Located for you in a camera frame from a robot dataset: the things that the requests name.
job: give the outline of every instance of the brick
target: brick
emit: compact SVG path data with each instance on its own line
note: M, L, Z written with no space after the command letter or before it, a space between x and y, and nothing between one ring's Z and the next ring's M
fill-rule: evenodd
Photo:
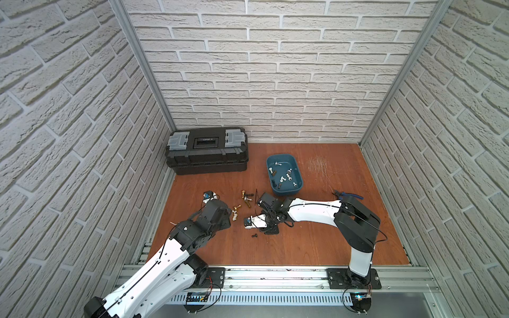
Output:
M117 95L117 99L121 104L124 104L126 100L131 96L134 92L135 88L144 79L143 73L140 69L136 71L135 74L127 81L127 83L120 89L119 94Z
M249 97L248 91L190 90L191 97Z
M408 3L388 3L388 2L331 2L327 14L336 15L364 15L369 12L370 15L404 15L407 11Z
M478 165L472 162L467 153L458 147L456 140L453 139L451 135L443 131L438 135L438 138L449 150L455 160L460 164L463 171L474 178L475 183L486 195L492 194L494 191L496 191L496 187L493 182L491 182L491 180L478 167Z
M463 109L463 105L446 91L438 81L428 72L425 72L420 78L420 82L435 96L435 98L447 107L452 114L457 114Z
M309 74L302 73L275 73L275 74L264 74L264 73L251 73L251 81L309 81Z
M251 53L251 62L316 62L316 53Z
M47 68L42 69L12 87L12 92L23 103L29 104L86 59L87 54L83 48L81 46L76 46L60 55L60 57L55 59Z
M279 27L278 16L203 14L203 26Z
M509 67L495 55L476 48L467 62L504 86L509 86L507 72Z
M172 63L172 62L151 62L150 65L154 71L210 71L208 63Z
M0 60L0 92L42 66L36 55L24 48Z
M498 7L481 0L455 0L450 7L486 24L491 24L500 13Z
M363 43L356 42L352 46L355 53L408 53L411 43Z
M27 203L16 213L13 218L9 221L8 224L0 231L0 237L2 237L2 249L9 249L14 245L16 240L25 232L25 230L32 230L32 237L23 236L24 239L21 241L17 241L17 250L16 254L21 253L21 255L27 256L27 253L31 252L31 249L38 243L42 234L45 231L40 233L36 229L40 228L42 225L46 227L48 224L45 222L48 220L47 214L48 210L45 209L42 215L39 215L40 211L44 208L44 206L48 203L57 189L60 187L61 183L65 181L68 175L73 171L73 169L78 165L79 161L74 156L67 156L62 162L59 164L56 170L54 170L51 175L45 180L43 185L39 188L39 190L34 193L34 196L31 197ZM22 258L9 258L7 259L7 264L13 263L18 264L23 261L25 257ZM14 271L16 270L16 266L8 266L4 268L6 271Z
M106 46L90 61L79 66L64 81L63 84L71 94L76 94L87 84L109 61L115 57L113 50Z
M244 28L174 27L173 34L176 39L245 40L247 38Z
M166 98L168 105L217 105L217 98Z
M275 72L276 63L214 63L215 72Z
M83 46L90 55L94 55L106 42L120 31L120 25L117 19L110 19L98 30L90 34L82 41Z
M125 0L125 6L128 12L134 11L151 11L160 12L161 7L157 0L146 0L143 2L137 0Z
M7 129L0 130L0 158L4 158L16 149L68 100L69 94L62 86L59 86L41 99L30 111L10 122Z
M250 1L247 12L255 14L324 14L325 2Z
M440 44L445 45L461 57L465 57L473 48L472 44L463 40L461 36L452 33L452 31L442 25L437 27L433 37L440 42Z
M415 2L410 8L409 15L429 16L435 7L434 2Z
M328 91L310 91L309 98L358 98L361 99L364 92L328 92Z
M419 36L420 31L401 31L395 42L415 42Z
M46 6L3 23L0 26L0 54L10 52L62 23L64 21L54 6Z
M274 82L216 82L218 90L273 90Z
M124 48L117 57L111 61L103 70L102 75L108 82L111 82L115 76L126 66L129 60L133 57L131 48L127 46Z
M479 143L470 133L461 126L439 103L434 103L430 110L442 122L444 127L456 138L456 140L473 156L481 151Z
M424 51L428 52L429 55L434 55L440 47L440 43L435 41L433 38L430 38L424 47Z
M50 32L42 40L34 43L32 47L37 54L47 62L98 27L99 24L94 14L89 13L73 20L57 31Z
M9 311L16 305L39 269L39 265L30 263L26 263L21 267L19 272L16 273L16 276L13 277L9 286L4 290L4 295L9 296L2 297L2 309L0 314L7 317Z
M28 191L33 192L37 189L89 126L90 121L85 116L81 116L71 128L62 135L61 139L51 146L16 183Z
M509 128L509 122L491 105L483 99L474 95L474 93L459 80L454 79L448 86L449 90L456 95L465 105L468 105L476 116L487 123L498 133Z
M235 52L180 52L183 61L224 61L224 62L247 62L247 53Z
M482 96L494 107L509 114L509 107L506 101L509 99L509 93L495 83L491 83L482 93Z
M197 14L133 13L129 17L134 26L200 26Z
M209 73L188 73L188 74L203 74L205 76L205 74L209 74ZM154 72L154 75L157 80L182 80L182 74L180 72Z
M250 40L279 40L279 41L295 41L295 40L319 40L320 30L281 30L281 29L250 29Z
M0 226L9 221L9 218L25 203L27 197L20 192L9 189L1 197L2 213L0 213Z
M320 53L319 63L383 63L387 54L335 54Z
M451 76L453 75L450 73L445 67L440 65L436 60L431 58L431 56L427 55L426 53L421 54L419 57L419 62L424 66L427 71L433 75L437 80L439 80L442 84L446 84ZM452 69L454 68L454 64L444 63L445 65L451 66Z
M202 13L245 13L245 2L242 0L163 0L163 5L172 12Z
M315 73L315 74L313 74L313 81L316 81L316 82L371 83L373 81L373 75Z
M51 0L35 0L35 1L17 1L6 0L0 4L0 9L8 16L13 17L20 13L24 13L31 9L40 7L51 2Z
M142 46L145 50L205 50L205 43L203 41L187 41L187 40L171 40L171 41L142 41Z
M495 52L504 59L509 58L509 41L497 32L490 31L483 25L461 17L454 26L454 30L480 46Z
M124 74L117 76L87 107L85 112L95 120L99 113L112 101L126 82L127 77Z
M342 64L286 64L279 65L279 72L322 72L334 73L342 69Z
M388 64L349 64L346 66L344 73L383 73L383 74L397 74L401 65L388 65Z
M274 51L277 42L269 41L209 41L211 51Z
M420 30L427 21L427 17L366 17L360 21L360 28L395 28Z
M127 39L124 35L124 32L117 33L117 35L115 35L110 41L110 44L113 50L115 50L115 53L120 52L120 50L122 50L127 45Z
M380 83L380 84L392 84L394 79L396 78L395 75L377 75L377 77L374 79L373 83Z
M281 42L281 52L346 53L349 47L350 42Z
M96 6L93 9L93 11L101 24L105 23L111 17L115 16L113 10L111 9L111 6L109 5L109 2L104 2L103 4Z
M90 105L104 87L106 87L106 81L102 77L97 77L92 80L48 122L48 127L58 135L65 132L72 124L73 120Z
M448 26L448 27L452 27L454 25L454 22L456 22L456 19L459 17L460 15L454 11L453 9L449 8L447 10L447 12L445 13L444 17L442 18L442 21L441 23Z
M212 82L188 82L188 81L160 81L159 87L162 90L186 90L186 89L192 89L192 90L213 90L214 85Z
M498 21L493 25L493 27L501 32L504 32L506 34L509 34L509 14L507 11L504 11L502 13L502 16L498 19Z
M492 155L490 155L488 152L484 152L479 157L477 157L475 161L491 177L491 179L497 184L498 187L501 189L509 189L507 169L505 169L498 162L498 160L493 158Z
M396 31L325 30L325 41L391 42Z
M90 129L74 146L74 150L79 156L85 157L87 155L96 141L101 137L106 127L113 120L119 109L119 104L117 102L113 102L104 110L101 117L95 122L93 128Z
M464 80L476 91L481 90L488 84L489 80L485 76L481 75L467 64L462 63L457 57L443 47L438 50L436 59L443 65L446 65L447 68L454 72L455 76Z
M304 28L355 28L357 17L327 17L327 16L284 16L283 27Z

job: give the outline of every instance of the wire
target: wire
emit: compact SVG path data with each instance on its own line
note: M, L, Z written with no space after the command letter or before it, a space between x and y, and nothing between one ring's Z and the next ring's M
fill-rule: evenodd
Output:
M200 310L197 310L197 311L195 311L195 313L200 312L200 311L204 311L205 309L209 309L210 307L214 306L214 304L215 304L215 303L217 303L217 301L221 298L221 295L222 295L222 289L221 289L221 286L219 286L219 285L218 285L218 284L216 284L216 283L211 283L211 285L215 285L215 286L217 286L217 287L219 288L219 296L217 297L216 301L212 303L212 305L210 305L210 306L208 306L208 307L206 307L206 308L202 308L202 309L200 309Z

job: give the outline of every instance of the wooden floor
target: wooden floor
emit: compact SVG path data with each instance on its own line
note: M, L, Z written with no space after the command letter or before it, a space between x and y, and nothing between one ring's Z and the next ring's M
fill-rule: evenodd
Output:
M231 207L242 204L239 217L229 229L219 231L197 254L211 265L348 265L350 246L340 231L327 224L297 222L294 228L279 225L278 235L265 235L257 229L245 229L244 217L254 215L255 205L248 209L241 191L270 192L266 159L270 155L289 153L298 163L304 186L296 197L306 200L335 200L332 189L356 193L362 203L381 219L380 230L389 237L379 243L373 256L374 265L406 265L408 259L382 203L373 178L356 144L280 144L251 143L249 162L243 172L176 176L157 229L151 257L163 244L173 225L197 211L203 192L212 190Z

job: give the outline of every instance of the white robotic arm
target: white robotic arm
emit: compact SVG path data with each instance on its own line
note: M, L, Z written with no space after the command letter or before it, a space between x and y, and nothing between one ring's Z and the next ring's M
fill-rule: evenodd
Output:
M335 201L286 198L281 202L264 193L256 202L263 213L244 219L244 227L256 227L268 235L279 233L279 223L293 227L293 222L310 221L337 227L352 247L349 264L352 283L364 285L371 268L380 219L353 197L339 198Z
M230 227L232 213L215 193L205 195L205 206L175 225L163 246L129 280L85 305L86 318L149 317L176 293L203 282L208 266L194 252L218 230Z

